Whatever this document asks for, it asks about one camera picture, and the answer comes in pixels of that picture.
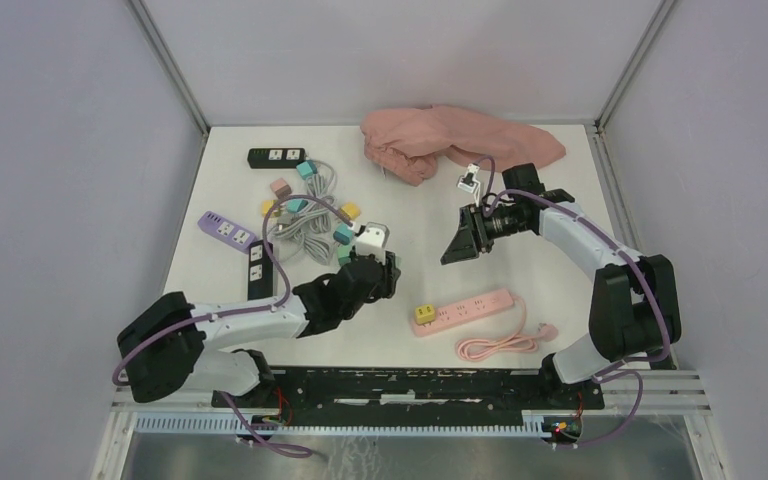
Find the yellow adapter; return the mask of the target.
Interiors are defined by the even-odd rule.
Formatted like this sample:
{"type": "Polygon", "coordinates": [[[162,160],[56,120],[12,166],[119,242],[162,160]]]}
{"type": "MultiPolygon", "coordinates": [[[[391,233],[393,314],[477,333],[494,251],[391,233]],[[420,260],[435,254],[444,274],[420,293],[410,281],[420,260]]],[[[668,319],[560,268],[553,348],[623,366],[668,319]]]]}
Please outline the yellow adapter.
{"type": "Polygon", "coordinates": [[[354,203],[348,202],[338,208],[338,216],[345,222],[351,223],[361,215],[361,209],[354,203]]]}
{"type": "Polygon", "coordinates": [[[264,218],[281,215],[281,207],[276,205],[276,200],[265,200],[260,204],[260,213],[264,218]]]}
{"type": "Polygon", "coordinates": [[[425,304],[415,308],[414,322],[416,325],[425,325],[436,319],[436,310],[433,305],[425,304]]]}

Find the pink power strip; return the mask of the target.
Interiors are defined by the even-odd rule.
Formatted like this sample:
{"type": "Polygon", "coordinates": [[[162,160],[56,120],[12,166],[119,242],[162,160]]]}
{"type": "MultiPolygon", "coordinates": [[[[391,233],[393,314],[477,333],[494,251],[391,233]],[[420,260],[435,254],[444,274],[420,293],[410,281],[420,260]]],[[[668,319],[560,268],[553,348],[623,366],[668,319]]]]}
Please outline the pink power strip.
{"type": "Polygon", "coordinates": [[[408,325],[417,337],[427,337],[504,312],[514,306],[513,294],[505,288],[493,290],[445,306],[434,306],[436,319],[425,325],[416,325],[414,312],[408,325]]]}

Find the teal plug adapter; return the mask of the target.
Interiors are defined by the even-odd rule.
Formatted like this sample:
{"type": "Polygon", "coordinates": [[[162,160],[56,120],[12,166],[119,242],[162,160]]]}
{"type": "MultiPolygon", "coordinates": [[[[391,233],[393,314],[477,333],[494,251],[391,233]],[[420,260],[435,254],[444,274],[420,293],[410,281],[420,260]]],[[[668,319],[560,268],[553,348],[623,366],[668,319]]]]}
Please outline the teal plug adapter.
{"type": "Polygon", "coordinates": [[[318,167],[312,160],[305,160],[296,165],[296,170],[302,180],[308,181],[309,179],[318,175],[318,167]]]}

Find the purple power strip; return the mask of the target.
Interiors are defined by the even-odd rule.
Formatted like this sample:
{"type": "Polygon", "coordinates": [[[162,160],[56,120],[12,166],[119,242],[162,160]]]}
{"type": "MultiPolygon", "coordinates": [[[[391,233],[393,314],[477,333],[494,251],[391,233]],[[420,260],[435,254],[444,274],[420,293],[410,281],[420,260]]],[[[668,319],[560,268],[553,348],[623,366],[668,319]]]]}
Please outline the purple power strip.
{"type": "Polygon", "coordinates": [[[197,225],[205,234],[241,253],[247,253],[259,240],[251,230],[212,211],[206,211],[197,221],[197,225]]]}

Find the black power strip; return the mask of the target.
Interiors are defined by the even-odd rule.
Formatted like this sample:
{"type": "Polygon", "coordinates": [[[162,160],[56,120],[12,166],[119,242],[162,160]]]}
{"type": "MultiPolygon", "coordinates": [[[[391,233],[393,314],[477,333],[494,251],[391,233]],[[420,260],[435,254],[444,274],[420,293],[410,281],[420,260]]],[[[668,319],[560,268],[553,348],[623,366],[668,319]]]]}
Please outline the black power strip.
{"type": "Polygon", "coordinates": [[[306,157],[304,148],[252,148],[247,163],[251,169],[295,169],[306,157]]]}
{"type": "Polygon", "coordinates": [[[275,294],[274,264],[266,255],[265,246],[269,242],[256,241],[248,252],[248,273],[246,298],[261,300],[275,294]]]}

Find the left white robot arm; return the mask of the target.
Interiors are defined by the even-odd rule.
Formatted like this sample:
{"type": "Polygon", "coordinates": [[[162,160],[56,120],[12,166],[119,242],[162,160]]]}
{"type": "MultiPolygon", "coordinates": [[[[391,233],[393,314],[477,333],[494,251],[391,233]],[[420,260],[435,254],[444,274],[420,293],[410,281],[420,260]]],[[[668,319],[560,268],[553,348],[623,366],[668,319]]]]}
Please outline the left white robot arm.
{"type": "Polygon", "coordinates": [[[276,297],[242,304],[194,304],[181,291],[162,295],[117,336],[121,354],[112,380],[137,403],[181,389],[225,392],[251,406],[275,391],[263,354],[252,342],[297,339],[335,330],[360,308],[391,298],[400,277],[397,256],[351,254],[332,274],[276,297]]]}

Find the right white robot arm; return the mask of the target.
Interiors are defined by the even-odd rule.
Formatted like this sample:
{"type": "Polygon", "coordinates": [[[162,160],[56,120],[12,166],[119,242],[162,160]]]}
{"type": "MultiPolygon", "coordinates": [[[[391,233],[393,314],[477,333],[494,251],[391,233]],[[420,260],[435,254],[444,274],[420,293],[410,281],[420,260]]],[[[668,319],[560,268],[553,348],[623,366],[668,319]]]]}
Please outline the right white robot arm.
{"type": "Polygon", "coordinates": [[[479,163],[472,163],[458,178],[458,188],[473,201],[459,210],[442,264],[476,259],[498,239],[531,232],[592,283],[586,333],[542,361],[537,392],[545,405],[566,406],[577,396],[577,383],[604,378],[623,365],[669,357],[682,330],[674,268],[665,256],[646,256],[614,239],[567,191],[547,189],[531,163],[504,170],[499,192],[480,182],[479,172],[479,163]]]}

